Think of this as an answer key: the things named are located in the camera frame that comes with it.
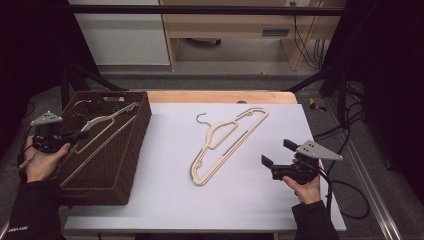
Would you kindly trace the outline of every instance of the black cable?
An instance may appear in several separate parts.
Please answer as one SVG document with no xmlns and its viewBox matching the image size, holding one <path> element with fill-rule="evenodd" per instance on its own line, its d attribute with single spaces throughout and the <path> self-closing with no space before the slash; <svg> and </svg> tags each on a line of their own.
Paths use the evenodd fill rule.
<svg viewBox="0 0 424 240">
<path fill-rule="evenodd" d="M 355 187 L 355 186 L 353 186 L 353 185 L 351 185 L 351 184 L 349 184 L 349 183 L 346 183 L 346 182 L 343 182 L 343 181 L 338 181 L 338 180 L 332 180 L 332 181 L 330 181 L 331 182 L 331 184 L 333 184 L 333 183 L 338 183 L 338 184 L 342 184 L 342 185 L 345 185 L 345 186 L 347 186 L 347 187 L 350 187 L 350 188 L 352 188 L 352 189 L 354 189 L 355 191 L 357 191 L 363 198 L 364 198 L 364 200 L 365 200 L 365 204 L 366 204 L 366 206 L 367 206 L 367 209 L 366 209 L 366 211 L 365 211 L 365 213 L 363 214 L 363 215 L 361 215 L 361 216 L 353 216 L 353 215 L 350 215 L 350 214 L 347 214 L 346 212 L 344 212 L 344 211 L 342 211 L 342 210 L 340 210 L 340 213 L 343 215 L 343 216 L 345 216 L 345 217 L 348 217 L 348 218 L 352 218 L 352 219 L 357 219 L 357 220 L 362 220 L 362 219 L 365 219 L 366 217 L 368 217 L 368 215 L 370 214 L 370 212 L 371 212 L 371 205 L 370 205 L 370 203 L 368 202 L 368 199 L 367 199 L 367 197 L 365 196 L 365 194 L 359 189 L 359 188 L 357 188 L 357 187 Z"/>
<path fill-rule="evenodd" d="M 299 32 L 298 32 L 298 30 L 297 30 L 296 15 L 294 15 L 294 16 L 293 16 L 293 18 L 294 18 L 294 43 L 296 44 L 296 47 L 297 47 L 297 49 L 299 50 L 300 54 L 302 55 L 303 59 L 305 59 L 306 64 L 308 64 L 308 66 L 309 66 L 309 67 L 311 67 L 311 68 L 315 68 L 315 69 L 316 69 L 316 68 L 317 68 L 316 66 L 311 66 L 311 64 L 309 63 L 309 61 L 308 61 L 308 59 L 306 58 L 305 54 L 303 54 L 302 49 L 299 47 L 299 44 L 297 44 L 296 34 L 299 34 Z M 305 48 L 306 53 L 307 53 L 307 54 L 308 54 L 308 56 L 309 56 L 308 49 L 306 49 L 305 45 L 304 45 L 304 48 Z"/>
</svg>

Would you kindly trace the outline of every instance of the wicker basket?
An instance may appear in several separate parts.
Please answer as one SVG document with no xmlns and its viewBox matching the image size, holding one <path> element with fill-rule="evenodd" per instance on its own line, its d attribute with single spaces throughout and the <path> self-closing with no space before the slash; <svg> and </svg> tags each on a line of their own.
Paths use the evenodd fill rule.
<svg viewBox="0 0 424 240">
<path fill-rule="evenodd" d="M 134 102 L 112 120 L 95 124 L 89 137 L 79 141 L 77 149 L 98 136 L 84 151 L 72 154 L 58 173 L 62 184 L 81 163 L 92 155 L 124 124 L 134 119 L 108 142 L 93 158 L 62 186 L 62 205 L 125 205 L 131 193 L 140 148 L 152 115 L 146 92 L 78 92 L 65 108 L 63 130 L 81 130 L 87 121 L 110 116 Z"/>
</svg>

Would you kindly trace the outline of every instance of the wooden hanger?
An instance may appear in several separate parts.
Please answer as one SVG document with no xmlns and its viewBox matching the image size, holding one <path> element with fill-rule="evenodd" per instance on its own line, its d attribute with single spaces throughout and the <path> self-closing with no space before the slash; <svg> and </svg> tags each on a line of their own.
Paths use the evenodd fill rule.
<svg viewBox="0 0 424 240">
<path fill-rule="evenodd" d="M 262 117 L 256 121 L 246 132 L 243 133 L 243 135 L 237 139 L 236 142 L 234 142 L 231 147 L 225 151 L 224 155 L 221 156 L 218 161 L 208 170 L 208 172 L 201 178 L 197 176 L 197 170 L 202 167 L 203 165 L 203 157 L 205 156 L 206 152 L 210 150 L 217 149 L 222 142 L 224 142 L 225 139 L 228 138 L 228 136 L 231 135 L 231 133 L 234 132 L 234 130 L 239 126 L 238 121 L 244 117 L 252 116 L 254 112 L 262 112 Z M 212 177 L 213 174 L 215 174 L 216 171 L 224 164 L 224 162 L 233 154 L 237 148 L 244 142 L 244 140 L 249 137 L 249 135 L 262 123 L 262 121 L 269 115 L 269 112 L 263 108 L 251 108 L 246 110 L 245 112 L 241 113 L 234 119 L 228 120 L 228 121 L 221 121 L 214 125 L 212 125 L 206 135 L 206 143 L 200 150 L 199 154 L 197 155 L 196 159 L 194 160 L 193 164 L 191 165 L 191 177 L 193 179 L 193 182 L 197 185 L 204 185 L 206 182 Z M 212 137 L 213 134 L 221 127 L 227 126 L 227 125 L 234 125 L 230 131 L 223 136 L 216 144 L 212 144 Z"/>
</svg>

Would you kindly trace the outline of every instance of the black metal pole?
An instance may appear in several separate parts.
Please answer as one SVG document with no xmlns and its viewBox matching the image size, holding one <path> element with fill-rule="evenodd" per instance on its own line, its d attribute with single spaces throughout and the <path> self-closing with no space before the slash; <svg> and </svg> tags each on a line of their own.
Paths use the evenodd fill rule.
<svg viewBox="0 0 424 240">
<path fill-rule="evenodd" d="M 259 6 L 49 5 L 46 9 L 91 14 L 357 16 L 367 13 L 363 9 Z"/>
</svg>

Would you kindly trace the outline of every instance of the white tabletop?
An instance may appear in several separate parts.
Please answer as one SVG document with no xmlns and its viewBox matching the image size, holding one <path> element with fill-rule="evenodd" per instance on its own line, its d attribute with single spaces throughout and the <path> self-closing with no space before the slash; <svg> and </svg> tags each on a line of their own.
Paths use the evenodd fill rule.
<svg viewBox="0 0 424 240">
<path fill-rule="evenodd" d="M 196 116 L 206 113 L 199 120 L 213 125 L 252 107 L 268 110 L 269 116 L 204 186 L 195 185 L 190 168 L 205 144 L 209 128 L 198 123 Z M 272 180 L 270 170 L 261 163 L 261 155 L 275 164 L 288 165 L 294 153 L 283 147 L 283 140 L 302 144 L 312 139 L 301 105 L 156 103 L 151 108 L 152 118 L 140 151 L 129 203 L 74 207 L 65 229 L 114 232 L 296 229 L 291 207 L 299 203 L 298 199 L 283 182 Z M 237 139 L 238 131 L 245 131 L 258 116 L 246 117 L 225 144 L 209 151 L 199 171 L 206 171 L 207 163 L 214 163 L 216 154 L 228 149 Z M 214 139 L 226 131 L 219 130 Z M 325 199 L 327 184 L 323 179 L 321 184 Z M 332 221 L 337 230 L 346 230 L 335 198 Z"/>
</svg>

